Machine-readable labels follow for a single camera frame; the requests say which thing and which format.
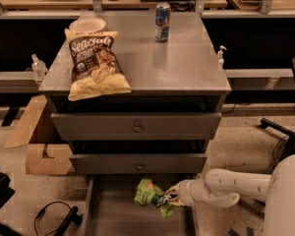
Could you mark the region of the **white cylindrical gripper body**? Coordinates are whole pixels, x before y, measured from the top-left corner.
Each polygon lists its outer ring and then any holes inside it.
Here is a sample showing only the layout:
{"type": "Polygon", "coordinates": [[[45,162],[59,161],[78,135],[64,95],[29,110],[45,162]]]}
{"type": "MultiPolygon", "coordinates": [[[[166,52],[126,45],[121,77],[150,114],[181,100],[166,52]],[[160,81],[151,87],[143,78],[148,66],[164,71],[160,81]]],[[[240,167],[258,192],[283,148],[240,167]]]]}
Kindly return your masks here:
{"type": "Polygon", "coordinates": [[[195,206],[200,193],[201,182],[198,180],[183,180],[179,183],[178,197],[184,206],[195,206]]]}

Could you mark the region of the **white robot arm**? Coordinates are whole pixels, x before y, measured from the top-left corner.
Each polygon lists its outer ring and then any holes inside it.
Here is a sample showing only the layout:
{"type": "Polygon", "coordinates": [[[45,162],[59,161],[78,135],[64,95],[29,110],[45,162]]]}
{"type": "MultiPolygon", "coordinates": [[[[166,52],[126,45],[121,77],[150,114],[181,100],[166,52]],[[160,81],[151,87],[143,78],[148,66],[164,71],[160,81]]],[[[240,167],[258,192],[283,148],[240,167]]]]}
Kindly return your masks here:
{"type": "Polygon", "coordinates": [[[199,179],[182,180],[166,194],[175,206],[200,202],[233,207],[242,197],[265,203],[263,236],[295,236],[295,154],[280,161],[270,174],[211,169],[199,179]]]}

